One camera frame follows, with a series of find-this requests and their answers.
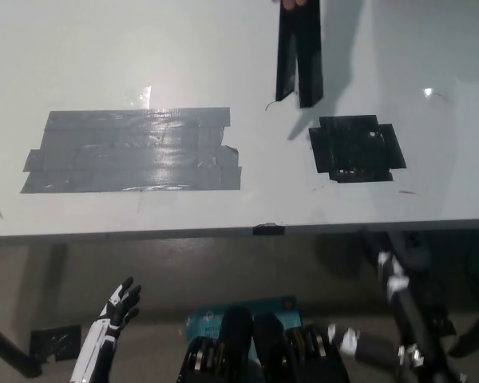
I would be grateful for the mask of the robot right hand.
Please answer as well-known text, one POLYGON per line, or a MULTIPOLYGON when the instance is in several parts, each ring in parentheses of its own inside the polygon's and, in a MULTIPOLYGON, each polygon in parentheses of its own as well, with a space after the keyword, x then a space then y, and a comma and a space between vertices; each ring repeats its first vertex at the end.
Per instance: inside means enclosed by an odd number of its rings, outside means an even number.
POLYGON ((392 302, 394 295, 406 290, 410 283, 402 265, 391 252, 381 251, 377 260, 378 279, 388 303, 392 302))

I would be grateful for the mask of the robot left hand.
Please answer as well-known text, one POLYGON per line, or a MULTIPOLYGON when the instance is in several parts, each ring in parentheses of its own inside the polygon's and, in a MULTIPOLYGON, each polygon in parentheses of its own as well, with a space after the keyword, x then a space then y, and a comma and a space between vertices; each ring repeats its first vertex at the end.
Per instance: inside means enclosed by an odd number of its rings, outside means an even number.
POLYGON ((105 326, 105 334, 118 339, 121 331, 139 313, 141 286, 133 286, 133 277, 128 277, 115 289, 102 309, 98 321, 105 326))

